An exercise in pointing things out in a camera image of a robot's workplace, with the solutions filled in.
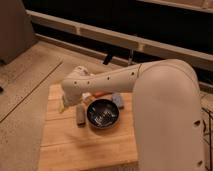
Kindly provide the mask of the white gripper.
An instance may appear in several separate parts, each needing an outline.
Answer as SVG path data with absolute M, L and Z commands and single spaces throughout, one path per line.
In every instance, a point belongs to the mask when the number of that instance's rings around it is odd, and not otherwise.
M 81 101 L 80 96 L 68 96 L 63 94 L 60 100 L 59 105 L 59 112 L 63 113 L 65 110 L 67 110 L 70 106 L 77 105 Z

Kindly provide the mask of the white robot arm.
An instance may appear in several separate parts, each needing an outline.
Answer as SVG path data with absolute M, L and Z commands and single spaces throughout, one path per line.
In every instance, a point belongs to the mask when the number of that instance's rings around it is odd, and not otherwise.
M 130 92 L 140 171 L 205 171 L 200 88 L 193 68 L 177 59 L 89 75 L 75 68 L 61 83 L 63 103 L 85 92 Z

